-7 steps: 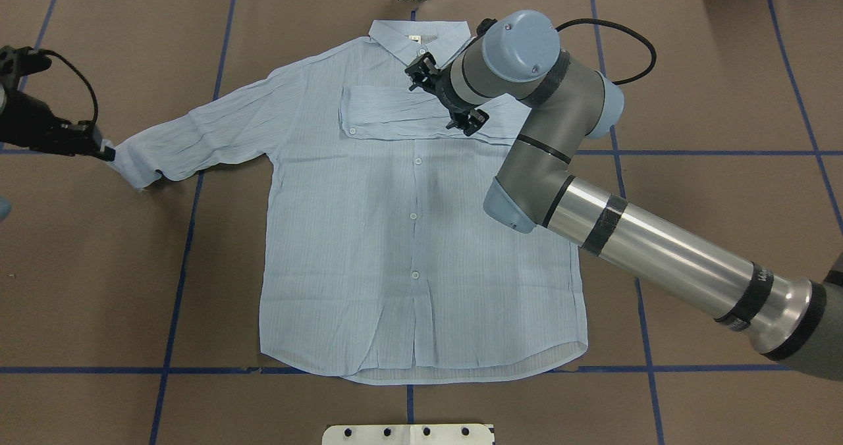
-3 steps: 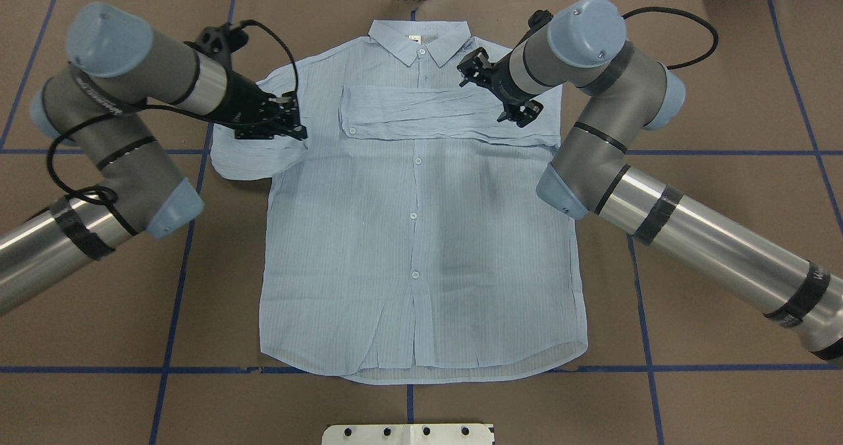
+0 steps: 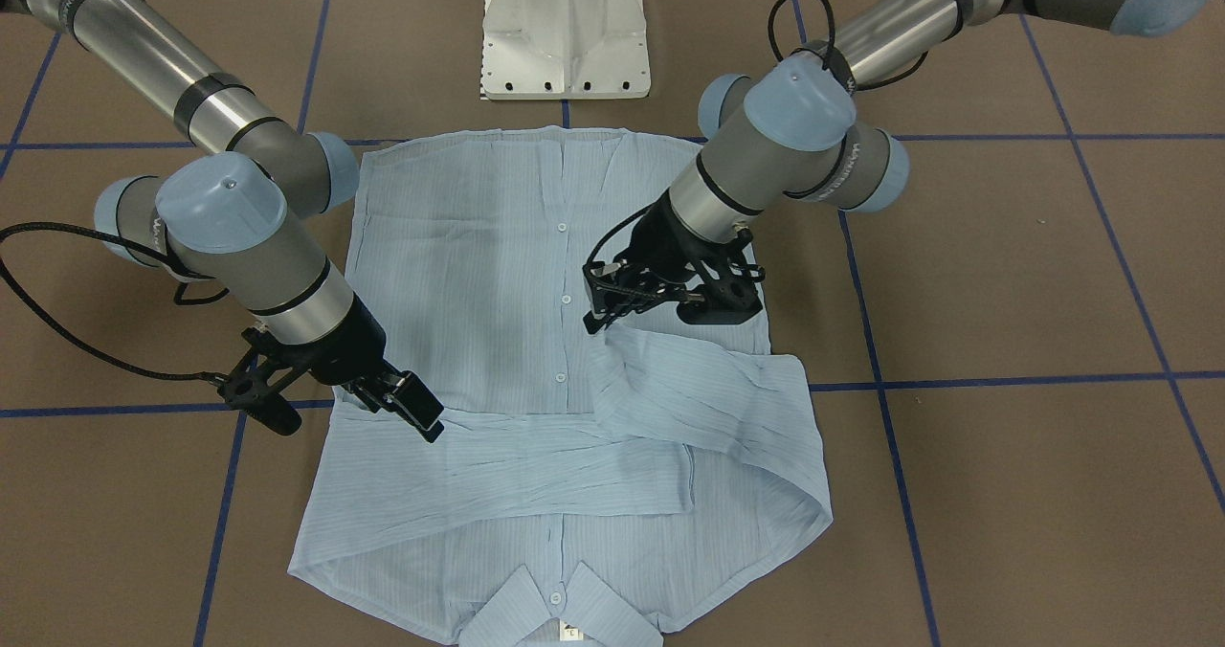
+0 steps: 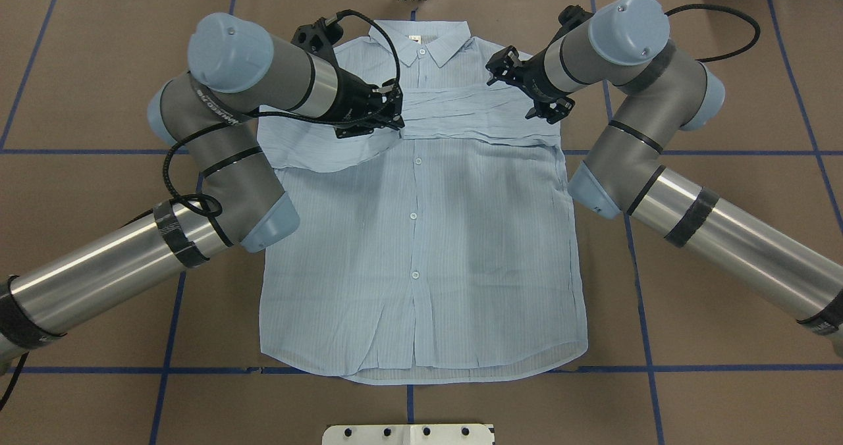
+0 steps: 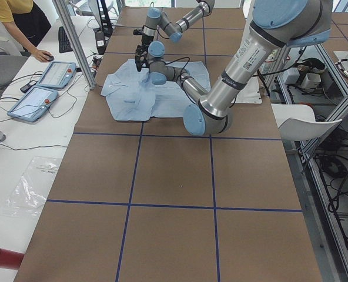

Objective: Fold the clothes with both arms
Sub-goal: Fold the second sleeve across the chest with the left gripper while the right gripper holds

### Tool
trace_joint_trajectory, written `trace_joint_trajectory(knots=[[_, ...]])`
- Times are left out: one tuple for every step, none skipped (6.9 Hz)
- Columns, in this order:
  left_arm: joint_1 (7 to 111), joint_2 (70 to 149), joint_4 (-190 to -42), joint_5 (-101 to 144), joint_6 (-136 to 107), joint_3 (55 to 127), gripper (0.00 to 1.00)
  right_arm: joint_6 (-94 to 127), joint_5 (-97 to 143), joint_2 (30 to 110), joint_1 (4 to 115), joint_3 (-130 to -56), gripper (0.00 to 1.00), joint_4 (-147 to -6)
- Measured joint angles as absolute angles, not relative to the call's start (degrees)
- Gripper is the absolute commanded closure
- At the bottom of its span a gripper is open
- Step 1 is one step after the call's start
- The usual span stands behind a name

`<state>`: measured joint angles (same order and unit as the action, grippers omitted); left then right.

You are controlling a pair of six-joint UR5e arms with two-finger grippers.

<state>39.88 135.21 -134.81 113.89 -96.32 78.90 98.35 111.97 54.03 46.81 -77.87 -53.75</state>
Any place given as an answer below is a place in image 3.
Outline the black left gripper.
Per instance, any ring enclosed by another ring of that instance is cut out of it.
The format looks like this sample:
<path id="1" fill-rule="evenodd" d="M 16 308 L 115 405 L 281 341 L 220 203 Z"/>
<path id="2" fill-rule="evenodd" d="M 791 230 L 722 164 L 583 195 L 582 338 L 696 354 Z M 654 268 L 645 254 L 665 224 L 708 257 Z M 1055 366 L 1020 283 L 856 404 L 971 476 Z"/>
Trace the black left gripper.
<path id="1" fill-rule="evenodd" d="M 752 232 L 739 227 L 733 230 L 726 244 L 748 248 Z M 616 324 L 635 312 L 635 303 L 660 300 L 659 286 L 664 286 L 668 301 L 684 301 L 686 290 L 701 283 L 688 255 L 701 246 L 726 244 L 712 244 L 690 233 L 677 219 L 669 194 L 662 194 L 635 224 L 630 245 L 617 255 L 625 262 L 586 263 L 586 281 L 593 295 L 590 311 L 583 317 L 586 332 L 594 336 Z"/>

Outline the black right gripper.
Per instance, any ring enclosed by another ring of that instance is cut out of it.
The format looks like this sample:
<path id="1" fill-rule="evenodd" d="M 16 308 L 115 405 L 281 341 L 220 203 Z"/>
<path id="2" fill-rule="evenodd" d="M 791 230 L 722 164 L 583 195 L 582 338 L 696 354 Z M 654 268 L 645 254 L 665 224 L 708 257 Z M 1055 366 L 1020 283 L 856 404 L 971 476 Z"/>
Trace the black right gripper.
<path id="1" fill-rule="evenodd" d="M 363 299 L 352 301 L 341 324 L 306 346 L 288 346 L 294 363 L 316 381 L 342 387 L 371 413 L 385 409 L 410 424 L 428 444 L 443 434 L 443 406 L 412 371 L 398 371 L 385 358 L 387 335 Z"/>

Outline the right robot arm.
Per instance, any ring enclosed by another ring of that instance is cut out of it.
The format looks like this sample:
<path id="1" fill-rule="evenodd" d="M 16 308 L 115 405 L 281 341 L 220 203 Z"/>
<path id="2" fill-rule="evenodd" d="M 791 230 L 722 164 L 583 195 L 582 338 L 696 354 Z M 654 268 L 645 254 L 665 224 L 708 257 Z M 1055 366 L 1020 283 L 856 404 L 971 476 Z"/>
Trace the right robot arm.
<path id="1" fill-rule="evenodd" d="M 13 295 L 71 346 L 134 375 L 209 384 L 228 408 L 272 433 L 301 428 L 284 390 L 307 375 L 369 412 L 402 417 L 428 442 L 442 434 L 440 399 L 386 359 L 383 328 L 303 227 L 355 196 L 359 165 L 345 141 L 296 131 L 145 0 L 2 0 L 2 11 L 76 40 L 202 149 L 169 176 L 110 185 L 91 229 L 27 221 L 2 236 L 58 232 L 104 241 L 119 257 L 165 270 L 180 289 L 217 283 L 255 324 L 232 371 L 162 373 L 87 346 L 4 270 Z"/>

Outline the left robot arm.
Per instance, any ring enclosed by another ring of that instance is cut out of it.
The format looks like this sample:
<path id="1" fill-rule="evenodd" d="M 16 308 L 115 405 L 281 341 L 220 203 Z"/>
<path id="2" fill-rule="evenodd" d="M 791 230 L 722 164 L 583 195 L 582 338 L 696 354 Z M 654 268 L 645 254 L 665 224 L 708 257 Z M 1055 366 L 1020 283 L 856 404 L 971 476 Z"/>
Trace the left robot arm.
<path id="1" fill-rule="evenodd" d="M 764 272 L 751 223 L 779 199 L 876 212 L 902 196 L 909 159 L 858 120 L 855 96 L 911 74 L 924 55 L 1002 13 L 1156 37 L 1212 0 L 882 0 L 824 39 L 804 42 L 762 78 L 715 78 L 699 102 L 707 143 L 655 203 L 624 223 L 627 246 L 586 260 L 586 330 L 673 303 L 684 324 L 746 324 Z"/>

